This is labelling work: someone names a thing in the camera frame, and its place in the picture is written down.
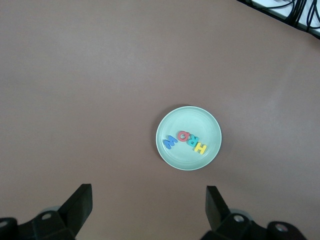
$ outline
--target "letter w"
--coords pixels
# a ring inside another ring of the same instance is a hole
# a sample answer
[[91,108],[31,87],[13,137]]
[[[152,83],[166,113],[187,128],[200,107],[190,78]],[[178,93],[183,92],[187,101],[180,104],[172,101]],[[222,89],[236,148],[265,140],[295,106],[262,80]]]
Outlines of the letter w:
[[175,139],[173,136],[168,136],[169,140],[163,140],[163,144],[165,145],[165,147],[167,149],[171,149],[171,147],[173,147],[175,145],[175,143],[178,142],[177,139]]

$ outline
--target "cable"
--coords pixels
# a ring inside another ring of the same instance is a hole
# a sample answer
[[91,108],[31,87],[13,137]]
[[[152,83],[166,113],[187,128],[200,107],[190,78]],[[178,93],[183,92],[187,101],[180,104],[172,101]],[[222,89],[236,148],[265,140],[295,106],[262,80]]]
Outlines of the cable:
[[309,32],[310,29],[320,29],[320,26],[311,26],[312,20],[314,18],[314,14],[318,18],[318,20],[320,19],[319,13],[318,13],[318,8],[317,8],[317,1],[318,0],[313,0],[312,1],[312,4],[311,4],[310,9],[308,11],[308,15],[307,15],[307,18],[306,18],[306,27],[307,27],[306,28],[306,32],[307,33]]
[[302,16],[302,13],[303,13],[304,9],[305,9],[305,6],[306,6],[306,4],[307,4],[307,1],[308,1],[308,0],[304,0],[303,4],[302,4],[302,6],[301,6],[301,9],[299,10],[298,17],[296,18],[296,21],[295,21],[295,24],[294,24],[295,27],[298,26],[299,20],[300,20],[300,18],[301,18],[301,16]]
[[293,9],[293,11],[291,12],[291,14],[288,16],[288,18],[286,19],[287,20],[287,24],[293,26],[296,22],[296,19],[298,17],[298,14],[299,14],[299,11],[302,7],[302,3],[303,3],[303,0],[297,0],[296,1],[296,6],[295,8]]
[[291,15],[293,14],[294,10],[295,10],[295,1],[293,1],[293,3],[292,3],[291,12],[290,12],[289,15],[285,18],[285,21],[284,21],[285,23],[287,23],[288,19],[291,17]]
[[255,9],[281,9],[281,8],[285,8],[287,6],[289,6],[290,4],[293,4],[293,6],[295,5],[295,1],[296,0],[292,0],[291,2],[288,2],[284,5],[280,5],[280,6],[255,6],[252,4],[252,6],[255,8]]

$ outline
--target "brown table surface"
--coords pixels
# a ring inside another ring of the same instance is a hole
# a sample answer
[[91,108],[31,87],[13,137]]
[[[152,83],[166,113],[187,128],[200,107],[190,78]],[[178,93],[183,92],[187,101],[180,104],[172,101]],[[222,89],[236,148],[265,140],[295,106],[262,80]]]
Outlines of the brown table surface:
[[[78,240],[197,240],[207,185],[263,227],[320,236],[320,41],[236,0],[0,2],[0,215],[19,223],[82,183]],[[208,110],[208,166],[166,164],[156,129]]]

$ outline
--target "light green plate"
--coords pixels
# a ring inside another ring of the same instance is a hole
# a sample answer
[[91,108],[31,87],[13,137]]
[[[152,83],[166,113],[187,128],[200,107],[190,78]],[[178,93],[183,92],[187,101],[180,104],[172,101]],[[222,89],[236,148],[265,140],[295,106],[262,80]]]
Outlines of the light green plate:
[[[188,134],[183,134],[179,140],[180,131],[190,133],[190,136],[185,138]],[[194,135],[193,139],[198,137],[198,141],[189,141],[191,135]],[[208,111],[196,106],[183,106],[168,113],[160,122],[155,137],[156,147],[163,160],[174,168],[186,171],[208,165],[218,154],[221,141],[217,120]],[[202,154],[200,149],[195,151],[196,142],[201,148],[206,145]]]

